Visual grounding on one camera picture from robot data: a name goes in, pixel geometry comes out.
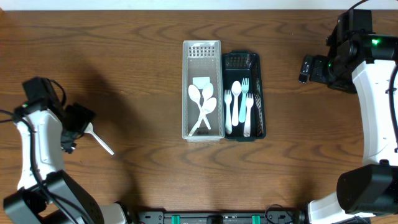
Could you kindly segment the white plastic spoon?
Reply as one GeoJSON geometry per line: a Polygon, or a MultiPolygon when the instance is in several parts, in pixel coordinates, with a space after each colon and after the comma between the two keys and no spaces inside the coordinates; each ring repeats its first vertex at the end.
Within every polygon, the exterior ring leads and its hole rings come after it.
{"type": "Polygon", "coordinates": [[[92,135],[96,141],[110,154],[114,155],[114,151],[94,132],[94,127],[92,123],[88,123],[84,130],[84,133],[92,135]]]}
{"type": "Polygon", "coordinates": [[[217,99],[215,97],[209,98],[206,100],[203,105],[202,105],[202,111],[198,117],[198,121],[195,123],[191,131],[189,132],[189,136],[192,136],[194,132],[197,130],[197,128],[201,125],[202,120],[207,114],[210,114],[214,111],[216,108],[217,104],[217,99]]]}
{"type": "MultiPolygon", "coordinates": [[[[193,100],[197,105],[198,105],[198,109],[200,110],[200,113],[202,111],[202,106],[200,104],[200,98],[201,98],[201,93],[199,92],[198,88],[195,85],[190,85],[188,87],[188,94],[191,100],[193,100]]],[[[205,116],[204,119],[206,127],[208,129],[211,129],[210,123],[207,119],[207,117],[205,116]]]]}

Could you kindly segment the teal plastic fork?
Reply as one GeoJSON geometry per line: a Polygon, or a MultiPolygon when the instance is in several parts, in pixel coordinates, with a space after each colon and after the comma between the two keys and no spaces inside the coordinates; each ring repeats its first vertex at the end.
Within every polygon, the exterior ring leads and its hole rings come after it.
{"type": "Polygon", "coordinates": [[[249,78],[243,78],[242,84],[241,84],[241,93],[242,93],[242,99],[241,99],[241,106],[239,109],[239,122],[243,123],[245,122],[246,119],[246,95],[249,91],[249,78]]]}

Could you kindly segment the white plastic fork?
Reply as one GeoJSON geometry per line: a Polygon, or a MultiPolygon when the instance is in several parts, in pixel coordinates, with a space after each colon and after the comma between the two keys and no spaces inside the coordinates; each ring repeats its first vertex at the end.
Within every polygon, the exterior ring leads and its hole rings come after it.
{"type": "Polygon", "coordinates": [[[226,134],[232,133],[231,102],[232,102],[231,91],[225,90],[224,91],[224,103],[226,105],[226,117],[225,117],[226,134]]]}
{"type": "Polygon", "coordinates": [[[246,120],[244,123],[243,136],[249,137],[251,135],[251,108],[254,104],[254,97],[252,93],[248,93],[246,97],[246,120]]]}

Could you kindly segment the black plastic basket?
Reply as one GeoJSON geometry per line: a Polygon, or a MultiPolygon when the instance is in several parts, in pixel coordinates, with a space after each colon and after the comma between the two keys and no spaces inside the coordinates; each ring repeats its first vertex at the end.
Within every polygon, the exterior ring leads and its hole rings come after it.
{"type": "MultiPolygon", "coordinates": [[[[243,136],[244,123],[232,126],[232,133],[226,134],[225,138],[231,141],[255,141],[263,139],[266,136],[266,121],[264,117],[264,99],[262,92],[261,65],[258,54],[248,51],[234,50],[222,57],[222,74],[223,74],[223,93],[230,90],[235,81],[242,84],[243,78],[249,78],[249,91],[254,97],[254,104],[251,108],[251,135],[243,136]]],[[[231,92],[231,120],[233,113],[234,96],[231,92]]],[[[242,93],[238,98],[238,106],[241,106],[242,93]]],[[[226,117],[226,105],[224,104],[224,125],[226,117]]]]}

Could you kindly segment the translucent plastic spoon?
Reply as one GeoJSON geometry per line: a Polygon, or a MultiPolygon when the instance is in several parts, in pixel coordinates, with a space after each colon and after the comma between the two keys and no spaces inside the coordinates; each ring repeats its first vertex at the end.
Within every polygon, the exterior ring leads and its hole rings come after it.
{"type": "Polygon", "coordinates": [[[209,100],[213,96],[214,87],[212,83],[207,83],[202,89],[202,96],[204,101],[209,100]]]}

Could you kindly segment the clear plastic basket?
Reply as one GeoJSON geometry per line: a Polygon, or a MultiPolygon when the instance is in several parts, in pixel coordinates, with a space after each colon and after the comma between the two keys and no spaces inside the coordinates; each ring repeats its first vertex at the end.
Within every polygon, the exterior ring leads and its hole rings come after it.
{"type": "MultiPolygon", "coordinates": [[[[199,92],[202,106],[204,102],[202,89],[199,92]]],[[[182,137],[190,142],[219,141],[224,138],[223,80],[221,42],[219,40],[186,40],[183,42],[182,137]],[[214,111],[206,116],[211,129],[208,129],[205,121],[202,120],[194,134],[189,136],[189,132],[200,115],[198,105],[190,99],[188,94],[188,87],[193,85],[193,77],[210,77],[210,83],[214,87],[212,97],[217,99],[217,104],[214,111]]]]}

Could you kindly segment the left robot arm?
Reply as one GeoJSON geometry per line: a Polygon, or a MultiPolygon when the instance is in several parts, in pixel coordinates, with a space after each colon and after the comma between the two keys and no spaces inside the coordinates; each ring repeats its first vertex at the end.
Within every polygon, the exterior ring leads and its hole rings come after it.
{"type": "Polygon", "coordinates": [[[123,204],[99,205],[65,172],[63,153],[71,154],[84,134],[114,154],[94,132],[91,110],[77,103],[29,101],[11,115],[22,138],[22,174],[3,207],[14,223],[132,223],[123,204]]]}

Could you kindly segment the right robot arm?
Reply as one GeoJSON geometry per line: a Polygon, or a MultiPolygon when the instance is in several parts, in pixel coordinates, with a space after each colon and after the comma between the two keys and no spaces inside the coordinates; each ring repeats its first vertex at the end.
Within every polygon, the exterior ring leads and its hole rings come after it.
{"type": "Polygon", "coordinates": [[[397,214],[397,37],[359,30],[327,39],[327,56],[305,57],[299,80],[355,93],[363,165],[341,174],[336,191],[307,205],[310,223],[347,223],[397,214]]]}

